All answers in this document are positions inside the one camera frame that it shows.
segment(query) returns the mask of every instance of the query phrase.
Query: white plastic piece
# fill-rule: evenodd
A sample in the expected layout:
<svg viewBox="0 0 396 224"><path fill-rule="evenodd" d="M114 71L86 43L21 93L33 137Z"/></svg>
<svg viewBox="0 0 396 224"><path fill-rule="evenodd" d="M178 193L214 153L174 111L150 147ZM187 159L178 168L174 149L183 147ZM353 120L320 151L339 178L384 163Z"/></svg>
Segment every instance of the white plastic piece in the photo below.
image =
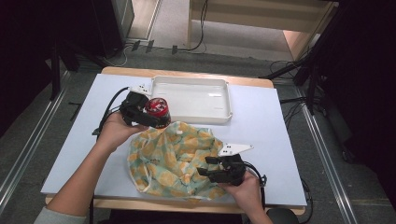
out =
<svg viewBox="0 0 396 224"><path fill-rule="evenodd" d="M253 145L238 145L238 144L226 143L218 155L220 157L233 156L233 155L239 154L241 152L244 152L244 151L247 151L247 150L250 150L253 148L254 148Z"/></svg>
<svg viewBox="0 0 396 224"><path fill-rule="evenodd" d="M166 100L172 121L223 124L233 116L228 82L223 79L156 76L151 91L151 97Z"/></svg>
<svg viewBox="0 0 396 224"><path fill-rule="evenodd" d="M151 95L151 91L145 87L145 85L139 85L129 88L129 91L133 91L136 93Z"/></svg>

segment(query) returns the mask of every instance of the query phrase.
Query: plastic tray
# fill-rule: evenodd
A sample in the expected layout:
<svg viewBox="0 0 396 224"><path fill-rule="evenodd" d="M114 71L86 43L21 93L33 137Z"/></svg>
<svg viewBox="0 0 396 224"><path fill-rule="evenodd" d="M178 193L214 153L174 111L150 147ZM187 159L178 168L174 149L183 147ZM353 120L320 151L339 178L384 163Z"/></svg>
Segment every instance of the plastic tray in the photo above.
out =
<svg viewBox="0 0 396 224"><path fill-rule="evenodd" d="M233 115L223 79L157 76L152 79L151 97L166 100L172 121L222 124Z"/></svg>

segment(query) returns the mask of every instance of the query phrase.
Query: wooden desk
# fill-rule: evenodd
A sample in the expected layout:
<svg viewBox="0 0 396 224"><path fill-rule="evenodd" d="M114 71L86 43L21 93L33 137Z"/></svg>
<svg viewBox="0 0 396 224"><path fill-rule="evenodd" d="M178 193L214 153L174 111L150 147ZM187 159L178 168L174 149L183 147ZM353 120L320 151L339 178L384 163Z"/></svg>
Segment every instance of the wooden desk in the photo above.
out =
<svg viewBox="0 0 396 224"><path fill-rule="evenodd" d="M273 88L273 84L270 80L250 78L250 77L230 77L230 76L218 76L218 75L188 73L188 72L134 69L134 68L116 68L116 67L107 67L107 68L103 69L102 74L122 75L122 76L132 76L132 77L154 77L154 76L161 75L161 76L175 76L175 77L222 78L222 79L227 80L230 84L233 84L233 85ZM83 110L84 110L84 106L81 108L79 115L81 115L81 113L84 113ZM85 138L85 137L89 137L89 136L79 136L78 138L74 138L71 141L75 141L76 139ZM75 164L68 163L65 166L74 166ZM58 167L57 170L64 172L64 167L63 168ZM58 183L59 176L56 176L56 175L57 174L49 174L49 178L47 179L47 181L49 181L49 179L51 179L51 182ZM53 194L48 195L46 198L46 203L48 203L52 199L52 197L53 197ZM229 203L214 203L214 202L201 201L198 204L192 204L192 203L184 202L181 200L178 200L178 201L172 200L172 199L170 199L170 200L156 200L155 198L150 199L150 200L124 199L121 197L118 197L118 198L117 197L97 198L94 200L94 206L99 207L99 208L174 211L174 212L176 211L176 212L201 212L201 213L226 213L226 214L227 213L228 214L243 213L243 211L239 207L237 207L237 205L234 203L229 204ZM304 206L288 206L288 208L292 209L293 212L297 215L304 213Z"/></svg>
<svg viewBox="0 0 396 224"><path fill-rule="evenodd" d="M200 20L205 0L190 0L191 20ZM319 0L210 0L205 20L283 30L294 60L332 17L335 3Z"/></svg>

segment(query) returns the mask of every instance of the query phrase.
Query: gray carpet floor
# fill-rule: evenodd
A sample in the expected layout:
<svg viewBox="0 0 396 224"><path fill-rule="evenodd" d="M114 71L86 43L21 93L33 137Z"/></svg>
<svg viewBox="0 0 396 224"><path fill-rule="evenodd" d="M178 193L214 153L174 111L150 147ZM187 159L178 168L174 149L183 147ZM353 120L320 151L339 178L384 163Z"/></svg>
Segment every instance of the gray carpet floor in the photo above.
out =
<svg viewBox="0 0 396 224"><path fill-rule="evenodd" d="M128 51L126 55L128 61L124 65L125 67L226 74L240 77L268 75L271 73L271 69L275 71L285 65L285 63L272 64L269 61L253 58L212 54L179 52L172 55L171 51L167 49L153 49L151 53L146 53L145 47L136 51ZM120 64L124 60L120 52L111 62ZM41 138L21 181L0 216L0 223L33 223L45 205L45 196L40 193L40 190L73 125L71 118L77 109L69 102L83 103L96 74L101 71L95 64L82 58L80 58L80 62L81 67L78 72L70 72L71 79L64 98ZM283 77L275 80L279 99L295 98L297 96L296 87L287 79L290 75L285 74ZM24 144L49 103L50 88L49 85L37 95L32 104L0 139L0 181L3 182L6 178L8 171L20 155ZM293 105L282 105L284 115L288 114ZM396 223L396 213L381 189L376 175L364 164L345 162L329 121L319 112L315 117L359 223ZM309 223L345 223L303 113L293 116L288 131L300 176L308 184L314 199L313 216ZM299 219L305 220L310 209L312 208L308 206L305 215ZM95 209L95 221L107 218L108 214L109 210L107 209Z"/></svg>

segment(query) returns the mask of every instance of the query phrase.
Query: table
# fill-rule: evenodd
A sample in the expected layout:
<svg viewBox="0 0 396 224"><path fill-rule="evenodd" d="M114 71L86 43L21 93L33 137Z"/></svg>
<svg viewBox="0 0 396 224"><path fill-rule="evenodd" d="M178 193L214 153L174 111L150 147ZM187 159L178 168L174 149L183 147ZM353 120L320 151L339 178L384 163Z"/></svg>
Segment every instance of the table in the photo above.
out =
<svg viewBox="0 0 396 224"><path fill-rule="evenodd" d="M75 172L93 146L95 137L91 136L91 132L96 128L100 118L103 116L106 105L115 92L125 87L127 82L130 81L133 81L135 85L149 85L151 78L155 76L222 78L228 81L233 105L233 117L231 121L224 125L201 126L209 126L214 131L215 136L224 142L252 144L255 148L244 152L241 156L242 159L248 158L248 161L253 163L259 171L265 169L264 172L261 171L261 174L268 176L266 201L269 203L269 207L288 207L298 215L304 212L304 207L306 206L304 191L281 115L276 90L273 89L273 84L270 80L115 67L105 68L102 74L99 74L93 82L75 124L67 136L64 146L41 190L42 193L48 195L46 198L47 203L58 192L65 181L67 181L69 176ZM271 130L263 129L261 125L255 124L260 123L260 120L264 118L254 119L252 116L241 118L243 111L252 108L245 106L241 108L238 106L240 104L248 104L246 100L239 101L238 97L250 95L255 92L268 92L268 97L264 97L263 101L268 101L269 103L272 101L275 105L269 106L269 103L264 103L264 105L267 105L267 108L264 109L266 111L262 111L264 114L273 114L274 116L278 114L278 119L276 119L277 125L271 126ZM114 105L118 105L125 96L120 95L119 98ZM241 127L246 127L245 122L249 124L250 128L239 132ZM235 142L236 136L241 136L238 142ZM265 144L271 147L263 149L262 139L267 139L269 142ZM97 195L94 200L95 207L177 212L243 213L237 207L231 195L226 195L210 202L201 201L198 204L191 204L180 199L165 199L138 193L129 177L129 167L126 161L129 142L127 141L121 145L108 159L95 190L95 195ZM260 158L263 158L262 161L254 161Z"/></svg>
<svg viewBox="0 0 396 224"><path fill-rule="evenodd" d="M191 20L201 19L204 2L190 0L189 36ZM291 55L298 60L326 27L335 6L319 0L210 0L205 20L283 30Z"/></svg>

